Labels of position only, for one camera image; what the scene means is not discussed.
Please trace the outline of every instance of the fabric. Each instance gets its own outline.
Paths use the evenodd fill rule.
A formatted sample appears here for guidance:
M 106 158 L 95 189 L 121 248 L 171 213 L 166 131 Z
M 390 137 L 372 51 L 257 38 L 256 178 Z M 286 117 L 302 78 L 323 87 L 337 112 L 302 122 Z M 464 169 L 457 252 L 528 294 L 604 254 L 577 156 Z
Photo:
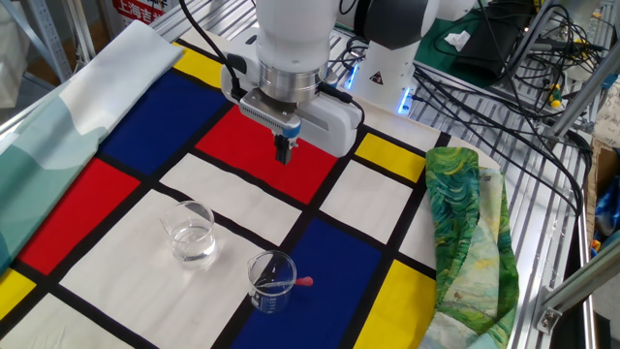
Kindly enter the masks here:
M 293 288 L 280 312 L 253 312 L 232 349 L 336 348 L 380 257 L 362 241 L 313 220 L 291 258 L 297 276 L 312 275 L 314 285 Z M 257 343 L 258 338 L 266 342 Z
M 35 283 L 27 277 L 8 268 L 0 276 L 0 320 L 23 300 L 35 286 Z
M 135 178 L 93 159 L 17 258 L 49 274 L 139 184 Z
M 518 275 L 503 175 L 466 148 L 435 148 L 426 161 L 437 293 L 420 348 L 506 348 Z
M 57 87 L 0 154 L 0 272 L 43 222 L 99 143 L 179 57 L 135 22 Z
M 6 307 L 0 347 L 37 337 L 39 348 L 64 329 L 63 348 L 416 348 L 436 289 L 424 158 L 453 139 L 364 105 L 347 155 L 301 144 L 285 168 L 263 128 L 217 106 L 216 79 L 184 61 L 199 52 L 184 51 L 11 265 L 36 286 Z M 207 270 L 180 268 L 158 220 L 186 200 L 215 216 L 221 249 Z M 315 284 L 264 315 L 247 296 L 247 261 L 274 249 Z

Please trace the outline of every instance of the glass beaker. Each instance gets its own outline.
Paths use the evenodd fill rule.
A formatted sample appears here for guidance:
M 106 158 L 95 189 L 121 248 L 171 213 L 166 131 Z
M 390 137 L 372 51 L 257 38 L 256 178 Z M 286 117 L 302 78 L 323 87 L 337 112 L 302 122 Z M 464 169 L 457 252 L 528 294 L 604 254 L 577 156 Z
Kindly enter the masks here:
M 270 314 L 282 310 L 289 302 L 297 269 L 287 254 L 265 251 L 248 261 L 248 276 L 252 304 Z
M 217 256 L 213 212 L 197 202 L 183 202 L 160 218 L 170 238 L 172 254 L 187 270 L 208 267 Z

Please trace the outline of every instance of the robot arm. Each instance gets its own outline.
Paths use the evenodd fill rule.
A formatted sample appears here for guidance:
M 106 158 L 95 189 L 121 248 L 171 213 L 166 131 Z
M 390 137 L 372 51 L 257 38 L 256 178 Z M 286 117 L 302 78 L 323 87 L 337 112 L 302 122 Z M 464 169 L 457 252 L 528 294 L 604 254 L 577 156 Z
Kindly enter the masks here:
M 347 83 L 354 95 L 396 114 L 408 114 L 417 84 L 414 57 L 435 18 L 458 20 L 475 0 L 357 1 L 355 15 L 338 19 L 370 41 L 365 59 Z
M 320 92 L 329 76 L 329 34 L 337 0 L 260 0 L 260 28 L 237 36 L 225 52 L 248 91 L 232 96 L 229 71 L 222 69 L 222 90 L 241 112 L 274 133 L 276 159 L 291 159 L 296 139 L 340 157 L 353 146 L 361 111 Z
M 225 96 L 239 104 L 244 115 L 271 129 L 276 159 L 284 164 L 297 138 L 337 157 L 355 142 L 363 111 L 350 104 L 350 95 L 325 88 L 335 83 L 328 81 L 327 60 L 339 1 L 259 0 L 259 28 L 234 38 L 224 52 L 241 89 L 247 91 L 241 98 L 232 94 L 236 89 L 223 67 Z M 461 18 L 474 1 L 371 0 L 364 2 L 364 9 L 356 1 L 350 14 L 340 19 L 362 27 L 370 46 L 352 74 L 355 81 L 348 83 L 353 93 L 386 110 L 408 113 L 408 97 L 416 88 L 412 74 L 419 40 L 436 16 Z M 363 23 L 355 22 L 358 18 Z

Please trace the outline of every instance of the red square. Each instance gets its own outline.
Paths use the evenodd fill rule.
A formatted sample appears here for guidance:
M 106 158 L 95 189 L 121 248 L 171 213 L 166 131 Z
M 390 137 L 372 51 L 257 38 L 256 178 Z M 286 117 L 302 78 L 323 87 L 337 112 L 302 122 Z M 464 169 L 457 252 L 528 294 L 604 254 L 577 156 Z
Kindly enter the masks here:
M 92 159 L 17 257 L 48 275 L 139 184 Z
M 304 204 L 316 193 L 336 158 L 303 140 L 289 164 L 275 160 L 271 130 L 232 108 L 196 148 L 241 169 Z

